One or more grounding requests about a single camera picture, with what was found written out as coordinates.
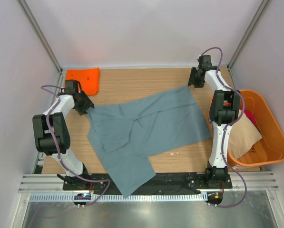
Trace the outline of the blue grey t shirt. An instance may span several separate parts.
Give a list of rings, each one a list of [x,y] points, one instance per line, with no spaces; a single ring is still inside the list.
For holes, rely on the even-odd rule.
[[[211,138],[187,86],[87,112],[88,139],[124,197],[155,176],[148,159]]]

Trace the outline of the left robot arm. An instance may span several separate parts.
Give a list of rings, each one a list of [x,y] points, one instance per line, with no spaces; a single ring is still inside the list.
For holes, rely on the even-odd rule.
[[[65,117],[72,109],[79,115],[85,115],[88,109],[94,108],[94,104],[77,80],[66,80],[63,88],[53,87],[60,90],[55,94],[55,102],[47,111],[32,118],[36,149],[56,160],[64,169],[65,176],[58,175],[64,181],[64,189],[86,190],[92,187],[92,182],[86,166],[70,148]]]

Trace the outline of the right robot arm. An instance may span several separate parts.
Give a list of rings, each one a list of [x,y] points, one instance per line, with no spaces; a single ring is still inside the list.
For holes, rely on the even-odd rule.
[[[214,92],[208,122],[213,132],[212,152],[203,174],[192,174],[192,189],[231,188],[227,162],[228,141],[233,123],[239,116],[241,94],[222,78],[219,67],[213,66],[210,55],[198,58],[198,67],[191,69],[188,85],[202,88],[208,84]]]

